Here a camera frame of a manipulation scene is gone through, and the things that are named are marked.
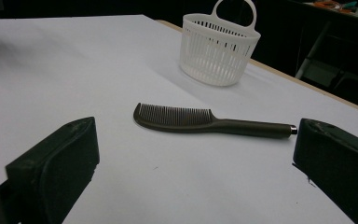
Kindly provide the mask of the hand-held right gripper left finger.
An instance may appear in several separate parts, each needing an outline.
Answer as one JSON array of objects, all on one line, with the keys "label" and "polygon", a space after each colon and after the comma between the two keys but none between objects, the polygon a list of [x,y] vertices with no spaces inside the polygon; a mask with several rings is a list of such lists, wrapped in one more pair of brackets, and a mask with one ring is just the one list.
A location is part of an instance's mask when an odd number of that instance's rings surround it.
[{"label": "hand-held right gripper left finger", "polygon": [[95,118],[71,121],[6,166],[9,224],[62,224],[100,162]]}]

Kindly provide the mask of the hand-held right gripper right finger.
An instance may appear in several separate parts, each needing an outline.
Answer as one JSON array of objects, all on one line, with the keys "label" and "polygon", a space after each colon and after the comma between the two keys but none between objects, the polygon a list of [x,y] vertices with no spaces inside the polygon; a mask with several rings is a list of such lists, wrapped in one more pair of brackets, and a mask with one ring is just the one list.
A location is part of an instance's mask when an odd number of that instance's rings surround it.
[{"label": "hand-held right gripper right finger", "polygon": [[294,166],[358,224],[358,137],[332,124],[302,119]]}]

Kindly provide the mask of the dark brown comb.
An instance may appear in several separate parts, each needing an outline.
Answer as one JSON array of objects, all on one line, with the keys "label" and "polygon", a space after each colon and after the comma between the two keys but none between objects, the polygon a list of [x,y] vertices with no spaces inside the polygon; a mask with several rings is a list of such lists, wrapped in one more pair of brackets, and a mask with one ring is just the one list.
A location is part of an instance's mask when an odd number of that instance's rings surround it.
[{"label": "dark brown comb", "polygon": [[200,108],[139,103],[133,118],[143,127],[170,133],[229,133],[278,139],[297,134],[292,124],[218,119],[210,109]]}]

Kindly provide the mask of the white ribbed cup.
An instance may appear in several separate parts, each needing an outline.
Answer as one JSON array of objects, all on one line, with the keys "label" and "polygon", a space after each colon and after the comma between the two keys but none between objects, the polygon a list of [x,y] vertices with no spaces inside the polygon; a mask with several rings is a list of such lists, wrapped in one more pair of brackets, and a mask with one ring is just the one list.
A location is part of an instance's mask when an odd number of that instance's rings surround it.
[{"label": "white ribbed cup", "polygon": [[243,0],[252,12],[248,26],[218,17],[218,0],[210,15],[193,13],[183,17],[180,68],[190,77],[213,86],[231,86],[239,82],[261,34],[255,30],[256,8]]}]

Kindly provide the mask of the grey metal stand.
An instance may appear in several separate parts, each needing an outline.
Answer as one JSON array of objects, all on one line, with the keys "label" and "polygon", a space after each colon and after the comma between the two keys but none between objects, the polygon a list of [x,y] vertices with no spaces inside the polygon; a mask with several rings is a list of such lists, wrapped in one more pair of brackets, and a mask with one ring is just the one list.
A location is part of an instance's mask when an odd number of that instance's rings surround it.
[{"label": "grey metal stand", "polygon": [[358,22],[326,21],[296,78],[325,90],[337,88],[345,79],[358,81]]}]

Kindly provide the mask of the white table mat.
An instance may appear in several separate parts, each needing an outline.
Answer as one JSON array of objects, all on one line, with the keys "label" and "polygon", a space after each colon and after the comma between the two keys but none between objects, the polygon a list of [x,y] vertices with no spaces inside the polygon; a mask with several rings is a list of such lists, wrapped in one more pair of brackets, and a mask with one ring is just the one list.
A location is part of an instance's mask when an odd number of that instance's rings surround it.
[{"label": "white table mat", "polygon": [[250,62],[234,86],[179,67],[181,35],[142,15],[0,20],[0,182],[63,124],[94,117],[101,161],[65,224],[352,224],[293,165],[295,139],[148,130],[140,104],[219,118],[317,119],[358,136],[358,106]]}]

